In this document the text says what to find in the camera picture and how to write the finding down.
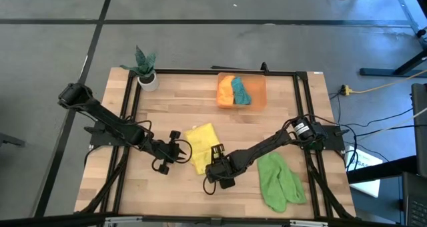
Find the blue cloth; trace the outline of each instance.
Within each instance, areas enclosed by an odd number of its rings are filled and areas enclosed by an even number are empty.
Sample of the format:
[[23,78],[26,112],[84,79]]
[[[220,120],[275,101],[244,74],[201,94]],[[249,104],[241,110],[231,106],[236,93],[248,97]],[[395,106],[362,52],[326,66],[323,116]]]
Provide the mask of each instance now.
[[246,92],[245,86],[243,86],[242,79],[240,77],[235,77],[232,80],[234,102],[236,104],[250,105],[251,96]]

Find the orange cloth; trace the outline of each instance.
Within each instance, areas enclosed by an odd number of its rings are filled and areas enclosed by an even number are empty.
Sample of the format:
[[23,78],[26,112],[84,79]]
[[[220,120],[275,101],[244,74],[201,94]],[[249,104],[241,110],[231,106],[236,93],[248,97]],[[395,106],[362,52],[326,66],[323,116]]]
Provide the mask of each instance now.
[[232,81],[234,79],[233,75],[226,76],[220,84],[218,85],[218,105],[222,106],[232,106],[234,102],[234,94]]

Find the green cloth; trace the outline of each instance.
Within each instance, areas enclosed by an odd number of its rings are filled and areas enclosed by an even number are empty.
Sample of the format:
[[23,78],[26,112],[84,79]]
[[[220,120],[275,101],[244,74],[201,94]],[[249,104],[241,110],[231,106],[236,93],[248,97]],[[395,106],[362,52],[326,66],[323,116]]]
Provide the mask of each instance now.
[[286,203],[306,203],[301,180],[286,165],[283,157],[272,152],[257,161],[264,202],[276,212],[285,212]]
[[245,86],[242,83],[242,79],[240,77],[235,77],[232,80],[233,94],[234,94],[234,102],[236,104],[242,105],[250,105],[251,104],[251,96],[246,92]]

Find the white flower pot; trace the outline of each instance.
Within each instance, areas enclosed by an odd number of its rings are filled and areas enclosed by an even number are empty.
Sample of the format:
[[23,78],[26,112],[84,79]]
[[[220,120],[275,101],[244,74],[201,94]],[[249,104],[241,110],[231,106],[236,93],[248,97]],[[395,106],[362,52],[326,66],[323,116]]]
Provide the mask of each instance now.
[[142,87],[144,91],[154,91],[159,87],[159,79],[157,78],[157,74],[154,73],[154,79],[151,81],[151,83],[142,83],[141,80],[139,80],[138,77],[138,83]]

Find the green plant leaf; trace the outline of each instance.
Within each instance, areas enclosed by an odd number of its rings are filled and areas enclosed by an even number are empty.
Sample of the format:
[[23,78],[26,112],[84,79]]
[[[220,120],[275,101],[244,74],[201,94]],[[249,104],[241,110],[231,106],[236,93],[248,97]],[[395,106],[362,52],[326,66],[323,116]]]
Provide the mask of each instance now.
[[150,53],[147,58],[145,58],[145,64],[148,67],[154,67],[154,62],[155,62],[155,54],[154,53]]
[[142,74],[143,74],[143,73],[139,70],[139,67],[128,67],[128,66],[125,66],[125,65],[120,65],[120,67],[121,67],[122,69],[132,70],[132,71],[136,72],[136,74],[138,74],[138,75],[142,75]]
[[138,66],[145,64],[145,55],[144,53],[139,49],[138,45],[136,45],[136,53],[135,53],[136,63]]
[[154,67],[150,67],[149,69],[148,69],[148,71],[147,71],[148,73],[152,73],[152,72],[154,72]]
[[141,65],[141,66],[139,66],[139,71],[140,71],[142,74],[146,74],[146,73],[148,73],[148,71],[149,71],[149,67],[148,67],[148,66],[146,66],[145,64],[144,64],[144,65]]
[[151,68],[151,71],[149,71],[148,73],[144,74],[144,77],[149,78],[151,74],[154,73],[154,68]]

